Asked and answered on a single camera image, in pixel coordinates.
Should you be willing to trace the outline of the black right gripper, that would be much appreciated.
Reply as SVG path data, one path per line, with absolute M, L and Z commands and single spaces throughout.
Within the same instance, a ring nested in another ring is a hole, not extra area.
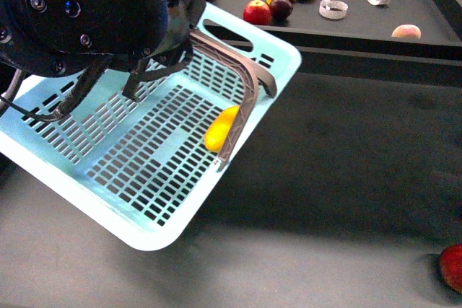
M 54 120 L 78 107 L 109 65 L 128 71 L 139 62 L 122 91 L 138 102 L 142 82 L 168 77 L 191 62 L 187 38 L 205 7 L 204 0 L 1 0 L 1 62 L 45 77 L 85 69 L 53 111 Z M 147 71 L 148 58 L 158 56 L 183 59 Z

